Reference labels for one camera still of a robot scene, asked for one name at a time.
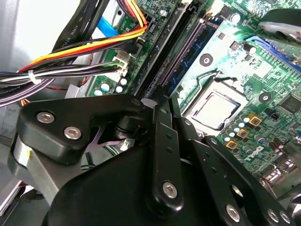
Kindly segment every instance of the blue memory slot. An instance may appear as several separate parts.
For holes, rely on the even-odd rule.
[[[178,65],[177,69],[174,70],[174,73],[169,82],[166,84],[169,96],[174,93],[175,89],[182,82],[186,72],[192,66],[194,61],[197,59],[209,40],[213,37],[215,32],[219,29],[222,22],[222,19],[210,20],[203,25],[202,32],[198,37],[196,37],[192,46],[189,48],[181,63]]]
[[[285,55],[277,51],[271,44],[269,44],[266,40],[264,40],[261,37],[258,37],[256,35],[251,35],[247,38],[245,38],[245,41],[253,41],[256,44],[260,45],[264,49],[268,50],[272,54],[274,54],[279,60],[283,61],[287,65],[291,66],[293,69],[295,69],[297,72],[301,73],[301,68],[295,64],[293,64]]]

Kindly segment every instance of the capacitor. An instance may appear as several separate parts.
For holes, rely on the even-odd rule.
[[[280,152],[279,148],[273,142],[269,142],[269,147],[272,149],[273,152],[278,153]]]
[[[246,114],[242,114],[240,118],[244,123],[248,123],[250,121],[250,118]]]
[[[121,84],[122,86],[127,85],[127,79],[125,79],[125,78],[120,79],[119,82],[120,82],[120,84]]]
[[[168,11],[166,8],[160,9],[160,16],[166,17],[168,15]]]
[[[244,159],[240,156],[240,154],[236,154],[234,157],[237,158],[240,163],[244,163]]]
[[[250,45],[248,43],[246,43],[243,46],[243,49],[244,49],[244,51],[246,51],[249,54],[254,54],[254,53],[256,53],[256,50],[257,50],[257,48],[255,46],[252,46],[252,45]]]
[[[259,144],[264,144],[266,142],[266,139],[260,135],[260,134],[257,134],[255,136],[255,140],[259,143]]]
[[[247,154],[253,154],[253,152],[254,152],[253,149],[250,146],[248,146],[248,145],[244,146],[244,151]]]
[[[238,127],[240,127],[240,128],[243,128],[245,126],[244,122],[240,119],[237,119],[235,122],[238,125]]]
[[[233,13],[233,14],[230,16],[230,21],[231,21],[231,23],[233,23],[233,24],[238,24],[239,21],[240,21],[240,14],[239,14],[239,13]]]
[[[122,93],[123,88],[122,86],[116,86],[116,93]]]
[[[109,81],[104,81],[102,84],[101,84],[101,86],[100,86],[100,88],[102,89],[102,91],[104,91],[104,92],[108,92],[109,90],[110,90],[110,82]]]
[[[235,133],[233,132],[233,130],[228,129],[226,132],[227,132],[229,137],[235,137]]]
[[[284,145],[282,142],[276,137],[273,139],[274,144],[276,145],[277,148],[282,149],[284,148]]]
[[[94,91],[94,95],[95,96],[102,96],[103,95],[103,92],[101,91],[100,87],[96,88],[96,90]]]
[[[231,129],[232,129],[235,133],[238,133],[238,132],[240,131],[240,128],[239,128],[238,125],[236,125],[236,124],[231,125]]]
[[[223,140],[225,142],[229,142],[230,141],[230,137],[227,134],[223,134],[222,138],[223,138]]]

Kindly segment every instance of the black metal bracket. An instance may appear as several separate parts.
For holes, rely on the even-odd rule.
[[[93,127],[104,122],[118,125],[122,122],[121,115],[127,118],[139,116],[143,108],[140,101],[128,94],[33,102],[21,109],[16,130],[27,146],[59,163],[71,164],[81,159]],[[37,119],[40,112],[51,113],[54,121],[40,122]],[[145,120],[139,121],[139,129],[144,128]],[[78,128],[81,137],[77,140],[67,138],[64,135],[67,127]]]

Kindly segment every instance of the cable tie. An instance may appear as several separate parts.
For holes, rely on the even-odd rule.
[[[28,76],[29,79],[34,83],[34,84],[40,84],[42,82],[42,79],[36,79],[35,74],[33,73],[33,70],[28,71]]]

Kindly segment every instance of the white wire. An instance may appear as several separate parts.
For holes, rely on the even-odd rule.
[[[55,70],[55,71],[49,71],[49,72],[43,72],[43,73],[35,73],[34,77],[40,77],[40,76],[45,76],[45,75],[50,75],[50,74],[58,74],[58,73],[66,73],[66,72],[78,72],[78,71],[83,71],[87,69],[91,69],[94,67],[99,67],[99,66],[104,66],[104,65],[110,65],[116,63],[115,61],[109,61],[109,62],[103,62],[95,65],[89,65],[87,67],[79,67],[79,68],[69,68],[69,69],[61,69],[61,70]],[[6,79],[1,79],[0,82],[7,82],[7,81],[15,81],[19,79],[29,79],[29,75],[23,75],[23,76],[18,76],[18,77],[12,77],[12,78],[6,78]]]

